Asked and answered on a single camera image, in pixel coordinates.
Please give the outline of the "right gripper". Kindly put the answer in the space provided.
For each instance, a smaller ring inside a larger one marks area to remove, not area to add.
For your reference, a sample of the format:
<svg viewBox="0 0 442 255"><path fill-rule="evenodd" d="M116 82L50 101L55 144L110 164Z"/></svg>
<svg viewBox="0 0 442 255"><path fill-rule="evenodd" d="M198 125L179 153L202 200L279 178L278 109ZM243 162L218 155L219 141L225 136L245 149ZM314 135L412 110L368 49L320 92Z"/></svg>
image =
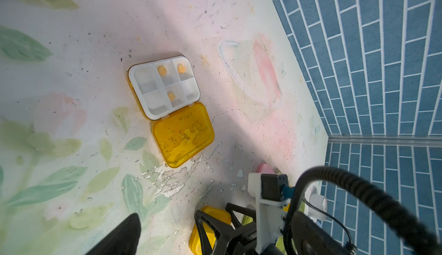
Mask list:
<svg viewBox="0 0 442 255"><path fill-rule="evenodd" d="M231 215L231 225L197 210L195 225L198 229L203 255L281 255L283 252L275 244L269 245L261 254L256 252L257 223L256 211L227 203ZM203 224L211 228L216 237L212 248ZM341 245L317 224L297 211L292 219L292 244L297 255L354 255L356 247L347 242Z"/></svg>

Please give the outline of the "pink pillbox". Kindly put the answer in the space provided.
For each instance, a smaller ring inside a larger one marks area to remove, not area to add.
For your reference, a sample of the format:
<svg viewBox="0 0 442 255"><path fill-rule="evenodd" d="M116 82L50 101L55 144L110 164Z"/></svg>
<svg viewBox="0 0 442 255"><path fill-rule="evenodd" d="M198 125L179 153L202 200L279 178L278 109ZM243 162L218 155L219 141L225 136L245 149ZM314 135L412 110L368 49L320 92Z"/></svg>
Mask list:
<svg viewBox="0 0 442 255"><path fill-rule="evenodd" d="M275 171L268 164L260 164L257 173L275 174Z"/></svg>

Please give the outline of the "orange pillbox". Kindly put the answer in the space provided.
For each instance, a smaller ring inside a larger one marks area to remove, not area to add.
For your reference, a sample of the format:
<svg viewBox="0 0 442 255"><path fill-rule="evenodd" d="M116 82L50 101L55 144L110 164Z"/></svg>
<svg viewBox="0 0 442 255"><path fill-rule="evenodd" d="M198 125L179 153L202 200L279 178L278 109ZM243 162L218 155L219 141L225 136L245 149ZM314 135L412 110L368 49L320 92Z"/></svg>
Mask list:
<svg viewBox="0 0 442 255"><path fill-rule="evenodd" d="M190 61L181 56L131 66L128 83L165 163L178 168L215 139Z"/></svg>
<svg viewBox="0 0 442 255"><path fill-rule="evenodd" d="M201 208L201 211L214 217L217 220L220 220L228 225L231 225L231 215L225 210L220 210L206 205ZM215 233L211 228L209 228L207 224L204 223L203 227L208 237L208 240L211 244L211 247L213 248L216 241ZM194 255L202 255L201 242L196 225L194 225L192 234L189 239L189 248Z"/></svg>

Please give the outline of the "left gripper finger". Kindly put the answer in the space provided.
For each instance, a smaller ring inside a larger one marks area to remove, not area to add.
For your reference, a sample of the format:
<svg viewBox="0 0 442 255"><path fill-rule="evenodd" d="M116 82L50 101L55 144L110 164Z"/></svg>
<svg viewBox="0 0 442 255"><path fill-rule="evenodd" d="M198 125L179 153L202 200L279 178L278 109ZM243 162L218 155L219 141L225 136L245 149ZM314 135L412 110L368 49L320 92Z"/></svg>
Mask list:
<svg viewBox="0 0 442 255"><path fill-rule="evenodd" d="M96 244L87 255L135 255L142 227L137 213L129 215L106 237Z"/></svg>

